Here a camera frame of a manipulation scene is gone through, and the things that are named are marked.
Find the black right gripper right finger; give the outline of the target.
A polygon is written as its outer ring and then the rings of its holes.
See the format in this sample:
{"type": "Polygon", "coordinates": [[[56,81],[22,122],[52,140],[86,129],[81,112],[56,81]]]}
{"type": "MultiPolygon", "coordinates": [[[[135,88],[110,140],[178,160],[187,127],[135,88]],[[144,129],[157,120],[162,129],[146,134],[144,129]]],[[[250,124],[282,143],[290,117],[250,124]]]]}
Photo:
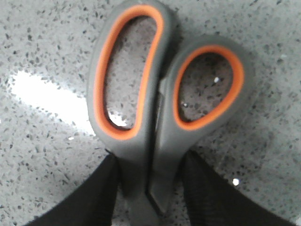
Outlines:
{"type": "Polygon", "coordinates": [[[292,225],[236,190],[195,151],[185,154],[181,176],[192,226],[292,225]]]}

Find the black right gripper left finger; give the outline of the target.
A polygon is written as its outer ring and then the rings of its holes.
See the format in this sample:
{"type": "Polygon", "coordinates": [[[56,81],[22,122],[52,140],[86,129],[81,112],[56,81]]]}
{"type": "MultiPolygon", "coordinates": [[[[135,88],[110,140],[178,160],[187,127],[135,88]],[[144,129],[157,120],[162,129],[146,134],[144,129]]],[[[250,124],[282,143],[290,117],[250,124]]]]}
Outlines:
{"type": "Polygon", "coordinates": [[[113,154],[107,155],[80,187],[27,225],[111,226],[119,176],[117,158],[113,154]]]}

